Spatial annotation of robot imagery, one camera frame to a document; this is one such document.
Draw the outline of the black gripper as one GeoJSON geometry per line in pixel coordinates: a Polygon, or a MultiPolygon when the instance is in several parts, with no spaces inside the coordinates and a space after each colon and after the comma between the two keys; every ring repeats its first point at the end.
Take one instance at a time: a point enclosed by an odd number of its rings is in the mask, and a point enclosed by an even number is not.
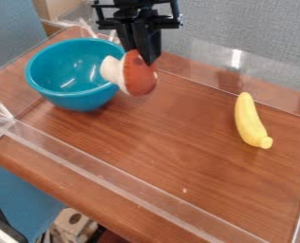
{"type": "Polygon", "coordinates": [[[125,50],[137,48],[144,61],[152,65],[163,55],[161,29],[184,25],[179,0],[113,0],[112,4],[94,0],[92,7],[97,13],[98,27],[116,29],[125,50]],[[156,6],[164,4],[171,7],[168,15],[156,10],[156,6]]]}

